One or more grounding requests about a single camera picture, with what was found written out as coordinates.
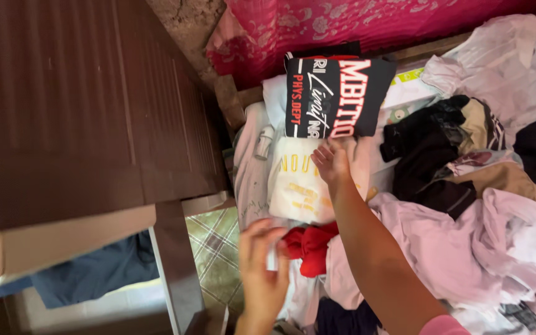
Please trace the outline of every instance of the cabinet door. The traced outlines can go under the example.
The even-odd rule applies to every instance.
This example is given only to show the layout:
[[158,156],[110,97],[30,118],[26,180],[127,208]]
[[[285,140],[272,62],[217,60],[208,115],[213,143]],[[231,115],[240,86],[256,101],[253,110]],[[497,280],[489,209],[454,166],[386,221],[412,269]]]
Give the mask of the cabinet door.
[[214,110],[216,97],[145,1],[115,3],[145,201],[227,189],[217,131],[224,123]]
[[0,0],[0,230],[144,203],[114,3]]

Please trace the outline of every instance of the pink bedsheet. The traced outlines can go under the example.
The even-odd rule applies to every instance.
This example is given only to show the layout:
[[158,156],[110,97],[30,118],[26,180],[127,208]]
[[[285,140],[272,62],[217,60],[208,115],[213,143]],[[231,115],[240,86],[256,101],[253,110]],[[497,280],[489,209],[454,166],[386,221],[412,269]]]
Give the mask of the pink bedsheet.
[[287,51],[361,42],[374,50],[472,29],[485,20],[536,13],[536,0],[226,0],[206,55],[239,89],[284,73]]

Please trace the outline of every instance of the pink sleeve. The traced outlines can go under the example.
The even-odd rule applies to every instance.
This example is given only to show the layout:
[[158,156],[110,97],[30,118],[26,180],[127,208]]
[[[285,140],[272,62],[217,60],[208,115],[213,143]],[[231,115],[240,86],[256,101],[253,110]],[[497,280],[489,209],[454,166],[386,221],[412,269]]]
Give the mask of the pink sleeve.
[[439,315],[429,320],[419,335],[470,335],[470,333],[452,316]]

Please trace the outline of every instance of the beige cloth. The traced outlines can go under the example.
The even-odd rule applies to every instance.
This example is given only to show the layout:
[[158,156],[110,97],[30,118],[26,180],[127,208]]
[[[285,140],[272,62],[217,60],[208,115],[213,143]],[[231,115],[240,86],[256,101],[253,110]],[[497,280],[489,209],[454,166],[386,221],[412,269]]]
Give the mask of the beige cloth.
[[498,163],[462,176],[450,176],[444,179],[457,184],[473,181],[478,199],[481,199],[486,188],[491,187],[518,194],[536,202],[536,184],[514,162]]
[[458,154],[463,155],[476,149],[487,148],[487,124],[483,105],[476,99],[471,99],[461,111],[466,120],[460,128],[468,134],[468,137],[465,137],[458,147]]

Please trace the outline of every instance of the checkered floor tile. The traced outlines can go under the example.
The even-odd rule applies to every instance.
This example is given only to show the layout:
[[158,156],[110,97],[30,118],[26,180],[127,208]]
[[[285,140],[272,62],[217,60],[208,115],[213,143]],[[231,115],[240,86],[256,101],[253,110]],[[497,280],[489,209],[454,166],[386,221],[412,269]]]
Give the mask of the checkered floor tile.
[[243,311],[239,280],[239,224],[235,207],[186,217],[199,282],[207,308],[228,306],[232,314]]

